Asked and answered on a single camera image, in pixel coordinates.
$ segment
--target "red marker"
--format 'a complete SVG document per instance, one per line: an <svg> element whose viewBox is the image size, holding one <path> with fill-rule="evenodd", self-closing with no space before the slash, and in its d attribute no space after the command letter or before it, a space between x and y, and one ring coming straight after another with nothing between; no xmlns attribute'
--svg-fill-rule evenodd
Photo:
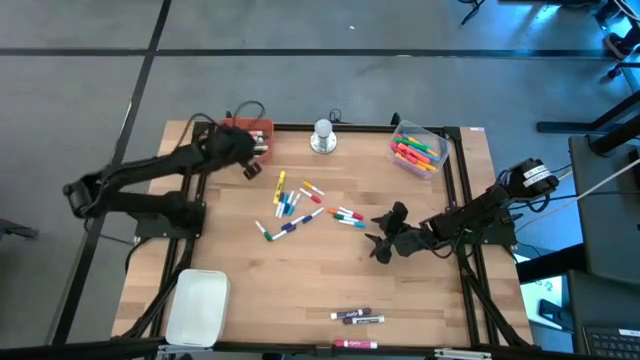
<svg viewBox="0 0 640 360"><path fill-rule="evenodd" d="M377 349L378 343L375 341L353 341L353 340L336 340L336 347L350 347L357 349Z"/></svg>
<svg viewBox="0 0 640 360"><path fill-rule="evenodd" d="M303 188L300 188L300 192L305 194L305 195L307 195L307 197L309 197L314 202L317 202L318 204L320 204L322 202L319 197L311 194L310 192L308 192L307 190L305 190Z"/></svg>
<svg viewBox="0 0 640 360"><path fill-rule="evenodd" d="M364 220L364 216L358 214L355 211L351 211L349 209L345 209L343 207L339 207L338 209L340 209L341 211L344 211L345 213L349 214L352 218L354 219L358 219L358 220Z"/></svg>

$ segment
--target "white cable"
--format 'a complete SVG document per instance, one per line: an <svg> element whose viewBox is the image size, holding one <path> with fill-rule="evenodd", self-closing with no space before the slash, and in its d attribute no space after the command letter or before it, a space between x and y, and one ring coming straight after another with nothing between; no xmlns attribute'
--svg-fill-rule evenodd
<svg viewBox="0 0 640 360"><path fill-rule="evenodd" d="M571 201L566 202L564 205L560 206L559 208L556 208L556 209L554 209L553 211L550 211L550 212L548 212L548 213L545 213L545 214L543 214L543 215L540 215L540 216L538 216L537 218L535 218L535 219L533 219L533 220L529 220L529 221L528 221L528 222L526 222L524 225L522 225L518 230L516 230L516 233L518 233L520 230L522 230L522 229L526 228L527 226L529 226L529 225L533 224L534 222L536 222L536 221L538 221L538 220L540 220L540 219L542 219L542 218L545 218L545 217L547 217L547 216L549 216L549 215L551 215L551 214L557 213L558 211L560 211L560 210L562 210L562 209L566 208L567 206L569 206L569 205L573 204L574 202L579 201L579 200L580 200L580 199L582 199L583 197L585 197L585 196L587 196L587 195L591 194L592 192L594 192L594 191L595 191L596 189L598 189L600 186L602 186L602 185L604 185L604 184L608 183L609 181L611 181L611 180L615 179L615 178L616 178L616 177L618 177L620 174L622 174L623 172L625 172L625 171L627 171L627 170L631 169L632 167L636 166L636 165L637 165L637 164L639 164L639 163L640 163L640 159L638 159L638 160L636 160L636 161L632 162L631 164L629 164L629 165L625 166L624 168L622 168L622 169L618 170L618 172L616 172L615 174L613 174L613 175L609 176L608 178L606 178L606 179L604 179L604 180L600 181L598 184L596 184L596 185L595 185L594 187L592 187L591 189L589 189L589 190L587 190L587 191L583 192L583 193L582 193L582 194L580 194L580 196L578 196L577 198L575 198L575 199L573 199L573 200L571 200Z"/></svg>
<svg viewBox="0 0 640 360"><path fill-rule="evenodd" d="M616 5L618 5L618 7L620 8L620 11L622 11L625 15L627 15L628 17L632 18L635 21L640 21L640 19L638 18L638 14L636 14L635 11L633 11L633 8L626 2L626 0L613 0Z"/></svg>

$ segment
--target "purple marker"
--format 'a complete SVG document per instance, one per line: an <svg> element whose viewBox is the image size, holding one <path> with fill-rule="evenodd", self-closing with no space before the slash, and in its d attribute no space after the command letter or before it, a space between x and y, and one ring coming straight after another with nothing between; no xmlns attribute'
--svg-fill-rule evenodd
<svg viewBox="0 0 640 360"><path fill-rule="evenodd" d="M381 324L384 322L384 315L344 318L342 319L342 322L346 325Z"/></svg>
<svg viewBox="0 0 640 360"><path fill-rule="evenodd" d="M371 308L340 311L337 313L331 313L331 320L344 319L348 317L362 316L362 315L369 315L369 314L371 314Z"/></svg>

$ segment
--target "clear plastic container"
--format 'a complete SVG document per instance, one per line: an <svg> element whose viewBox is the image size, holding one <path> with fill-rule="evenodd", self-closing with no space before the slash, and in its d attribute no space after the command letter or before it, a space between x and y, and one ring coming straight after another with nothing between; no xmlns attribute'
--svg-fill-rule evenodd
<svg viewBox="0 0 640 360"><path fill-rule="evenodd" d="M447 140L403 120L391 136L387 158L412 174L428 179L442 169L449 150Z"/></svg>

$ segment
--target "wooden tabletop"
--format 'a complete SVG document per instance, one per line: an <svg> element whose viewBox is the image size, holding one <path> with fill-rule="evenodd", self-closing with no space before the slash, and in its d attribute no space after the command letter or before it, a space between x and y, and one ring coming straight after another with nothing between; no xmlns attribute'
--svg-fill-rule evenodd
<svg viewBox="0 0 640 360"><path fill-rule="evenodd" d="M167 123L160 154L174 148L183 126L182 121ZM495 180L487 139L481 128L461 131L473 195L478 196ZM321 206L352 208L366 219L402 201L409 209L407 222L417 225L448 205L442 172L421 180L385 158L390 134L338 133L338 146L330 155L314 153L310 135L276 132L273 158L251 181L238 166L209 177L205 230L196 242L192 268L223 271L230 280L221 341L318 344L346 338L380 345L468 346L455 257L441 260L421 251L408 258L394 254L390 264L380 264L368 257L373 243L364 236L382 235L376 224L367 221L366 231L359 230L326 212L275 242L263 238L255 220L275 234L287 220L319 207L303 197L293 217L276 219L272 201L281 170L287 172L287 192L308 180L326 193ZM456 154L451 158L462 203ZM149 192L179 189L180 182L179 176L157 179ZM158 291L167 243L152 240L133 255L114 335L128 330ZM531 341L513 260L501 247L483 250L492 298L520 336ZM385 315L386 322L343 325L329 319L331 312L364 306ZM476 314L486 341L477 299Z"/></svg>

